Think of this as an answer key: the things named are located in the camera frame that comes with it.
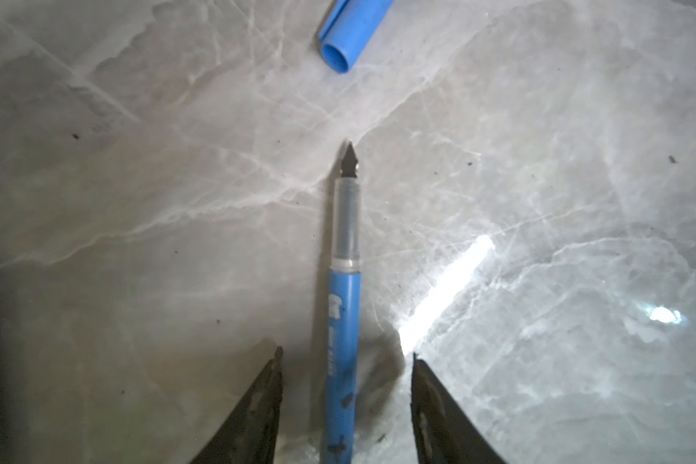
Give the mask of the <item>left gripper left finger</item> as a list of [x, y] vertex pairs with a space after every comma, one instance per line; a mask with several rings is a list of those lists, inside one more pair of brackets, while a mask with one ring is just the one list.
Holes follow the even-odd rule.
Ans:
[[208, 444], [191, 464], [272, 464], [280, 427], [283, 398], [281, 360], [278, 346], [274, 357], [237, 403]]

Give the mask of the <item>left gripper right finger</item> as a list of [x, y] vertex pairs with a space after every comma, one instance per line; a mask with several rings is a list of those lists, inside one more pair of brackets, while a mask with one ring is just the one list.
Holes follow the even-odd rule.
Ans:
[[418, 356], [413, 357], [411, 418], [419, 463], [505, 464]]

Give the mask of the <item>blue pen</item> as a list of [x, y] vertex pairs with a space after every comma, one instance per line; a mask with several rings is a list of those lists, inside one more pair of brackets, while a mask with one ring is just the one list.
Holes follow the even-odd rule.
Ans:
[[355, 149], [347, 142], [338, 161], [332, 202], [324, 463], [350, 463], [353, 456], [362, 287], [358, 170]]

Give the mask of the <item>blue pen cap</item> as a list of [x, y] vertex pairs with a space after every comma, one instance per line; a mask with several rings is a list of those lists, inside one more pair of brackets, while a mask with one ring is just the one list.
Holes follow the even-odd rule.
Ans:
[[337, 73], [348, 73], [384, 17], [392, 0], [338, 0], [318, 33], [320, 53]]

